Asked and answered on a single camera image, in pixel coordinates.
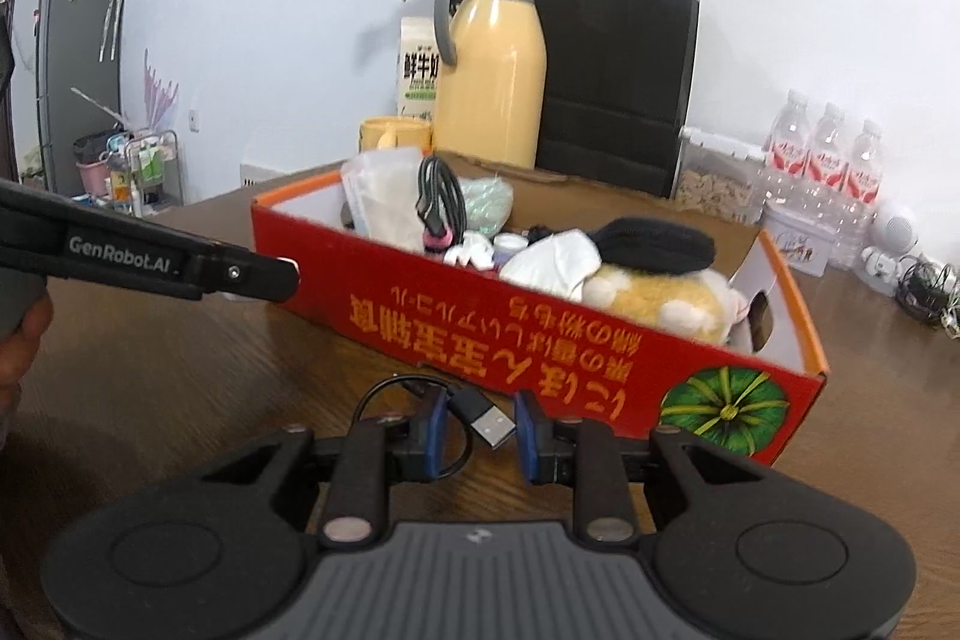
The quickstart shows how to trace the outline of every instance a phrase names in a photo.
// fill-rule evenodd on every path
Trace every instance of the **red and white bottle label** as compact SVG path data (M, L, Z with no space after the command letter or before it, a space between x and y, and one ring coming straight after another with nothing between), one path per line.
M877 191L879 190L880 177L875 177L870 172L858 172L857 170L848 172L847 180L844 183L844 193L847 196L860 199L864 204L873 204L877 200Z
M814 182L823 183L828 188L839 191L843 188L843 175L847 164L834 153L810 153L806 161L806 176Z
M799 177L803 174L805 163L806 150L800 145L794 145L792 142L774 142L770 146L769 164L774 169Z

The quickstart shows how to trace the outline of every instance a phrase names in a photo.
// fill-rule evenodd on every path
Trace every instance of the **yellow thermos jug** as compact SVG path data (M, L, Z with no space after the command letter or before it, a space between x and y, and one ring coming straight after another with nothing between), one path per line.
M435 148L532 169L546 80L534 0L464 0L453 21L449 9L435 1Z

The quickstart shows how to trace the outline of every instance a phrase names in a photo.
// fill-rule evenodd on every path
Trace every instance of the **yellow mug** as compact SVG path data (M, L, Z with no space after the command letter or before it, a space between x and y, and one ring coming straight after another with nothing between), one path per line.
M432 124L419 118L371 118L360 124L361 152L386 148L429 150L432 139Z

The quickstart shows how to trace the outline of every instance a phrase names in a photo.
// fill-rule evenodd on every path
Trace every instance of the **silver bolt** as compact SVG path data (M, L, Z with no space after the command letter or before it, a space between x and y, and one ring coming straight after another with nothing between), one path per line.
M622 518L594 518L587 534L597 542L623 542L634 536L634 527Z
M366 540L372 532L370 521L352 515L334 518L323 525L323 534L334 542L360 542Z

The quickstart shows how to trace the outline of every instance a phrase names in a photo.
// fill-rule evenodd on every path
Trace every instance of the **yellow and white stuffed animal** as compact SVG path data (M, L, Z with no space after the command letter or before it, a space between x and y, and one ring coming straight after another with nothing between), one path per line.
M584 304L642 326L722 345L750 303L713 269L645 274L605 263L584 283Z

